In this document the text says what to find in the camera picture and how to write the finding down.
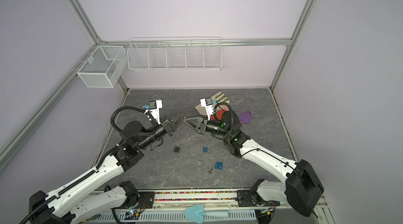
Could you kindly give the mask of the teal trowel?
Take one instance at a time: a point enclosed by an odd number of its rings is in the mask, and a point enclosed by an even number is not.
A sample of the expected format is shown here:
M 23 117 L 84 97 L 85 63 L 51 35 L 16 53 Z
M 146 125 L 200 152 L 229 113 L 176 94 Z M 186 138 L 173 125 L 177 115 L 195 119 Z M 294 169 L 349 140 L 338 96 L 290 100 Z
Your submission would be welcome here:
M 204 205 L 198 204 L 185 209 L 185 217 L 197 224 L 202 224 L 205 217 L 229 218 L 229 212 L 226 210 L 206 211 Z

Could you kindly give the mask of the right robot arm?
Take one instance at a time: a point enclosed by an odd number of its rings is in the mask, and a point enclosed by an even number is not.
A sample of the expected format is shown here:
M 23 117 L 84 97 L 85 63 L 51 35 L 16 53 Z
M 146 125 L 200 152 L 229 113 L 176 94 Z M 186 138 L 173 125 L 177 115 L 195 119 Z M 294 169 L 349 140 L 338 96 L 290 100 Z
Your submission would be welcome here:
M 223 142 L 226 149 L 235 157 L 251 161 L 279 181 L 279 186 L 271 186 L 265 179 L 259 179 L 248 191 L 247 203 L 256 206 L 276 201 L 287 203 L 299 214 L 309 217 L 324 193 L 312 165 L 282 157 L 258 144 L 242 130 L 238 115 L 229 104 L 221 118 L 216 108 L 208 115 L 185 117 L 183 122 L 200 135 L 211 134 Z

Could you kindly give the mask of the black padlock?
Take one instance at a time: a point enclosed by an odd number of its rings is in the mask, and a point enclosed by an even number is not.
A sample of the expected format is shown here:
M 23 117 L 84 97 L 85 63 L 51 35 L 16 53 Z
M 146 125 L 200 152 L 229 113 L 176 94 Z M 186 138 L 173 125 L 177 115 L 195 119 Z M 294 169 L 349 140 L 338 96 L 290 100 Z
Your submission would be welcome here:
M 181 150 L 181 145 L 180 145 L 180 144 L 177 144 L 177 145 L 174 147 L 173 152 L 179 153 L 180 150 Z

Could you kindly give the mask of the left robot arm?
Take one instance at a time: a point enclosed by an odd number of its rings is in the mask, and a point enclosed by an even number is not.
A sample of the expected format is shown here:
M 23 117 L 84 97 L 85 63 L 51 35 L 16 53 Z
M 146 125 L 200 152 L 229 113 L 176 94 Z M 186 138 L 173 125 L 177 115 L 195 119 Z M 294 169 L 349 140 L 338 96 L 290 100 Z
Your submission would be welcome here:
M 152 127 L 145 128 L 140 122 L 132 121 L 121 129 L 116 116 L 124 110 L 145 114 Z M 162 118 L 158 108 L 123 106 L 113 112 L 110 124 L 119 135 L 120 141 L 106 151 L 97 164 L 73 181 L 48 193 L 38 191 L 29 199 L 29 213 L 22 224 L 79 224 L 108 209 L 135 207 L 141 201 L 138 190 L 131 182 L 89 197 L 97 188 L 126 172 L 143 157 L 142 150 L 155 142 L 163 142 L 165 135 L 172 136 L 185 117 L 184 112 L 169 114 Z

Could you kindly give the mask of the large blue padlock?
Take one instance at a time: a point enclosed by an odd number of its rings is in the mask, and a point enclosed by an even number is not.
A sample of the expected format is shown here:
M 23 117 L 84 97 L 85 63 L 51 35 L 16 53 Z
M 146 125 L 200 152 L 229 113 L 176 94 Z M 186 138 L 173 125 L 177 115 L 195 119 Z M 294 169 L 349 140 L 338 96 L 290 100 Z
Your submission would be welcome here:
M 223 160 L 222 160 L 222 158 L 218 158 L 216 160 L 215 169 L 216 170 L 222 170 L 223 169 Z

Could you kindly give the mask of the cream work glove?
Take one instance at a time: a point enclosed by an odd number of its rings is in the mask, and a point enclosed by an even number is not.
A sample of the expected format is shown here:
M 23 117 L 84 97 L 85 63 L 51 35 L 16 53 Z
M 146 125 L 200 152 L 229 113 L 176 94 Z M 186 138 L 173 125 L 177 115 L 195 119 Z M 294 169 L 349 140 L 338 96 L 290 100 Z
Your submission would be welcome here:
M 208 97 L 208 98 L 212 98 L 212 99 L 216 100 L 217 103 L 227 103 L 227 104 L 230 103 L 230 99 L 223 92 L 218 92 L 215 95 Z M 201 107 L 200 104 L 196 105 L 195 109 L 199 112 L 200 115 L 206 115 L 205 109 L 203 107 Z

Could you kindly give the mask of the red rubber glove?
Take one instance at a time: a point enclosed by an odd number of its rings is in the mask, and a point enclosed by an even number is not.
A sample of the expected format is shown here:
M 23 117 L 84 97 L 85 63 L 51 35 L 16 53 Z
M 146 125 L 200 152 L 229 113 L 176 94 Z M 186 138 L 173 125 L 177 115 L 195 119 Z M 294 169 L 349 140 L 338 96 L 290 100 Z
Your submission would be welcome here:
M 211 115 L 211 120 L 222 120 L 223 114 L 229 111 L 227 105 L 220 105 L 216 108 L 216 113 Z

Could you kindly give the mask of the white mesh box basket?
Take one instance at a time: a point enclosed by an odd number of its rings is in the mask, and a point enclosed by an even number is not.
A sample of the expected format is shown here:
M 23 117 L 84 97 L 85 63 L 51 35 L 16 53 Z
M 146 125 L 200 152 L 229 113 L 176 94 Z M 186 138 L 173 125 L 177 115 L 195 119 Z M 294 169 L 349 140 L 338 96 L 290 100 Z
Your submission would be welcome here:
M 86 87 L 114 88 L 128 57 L 123 46 L 99 45 L 77 71 Z

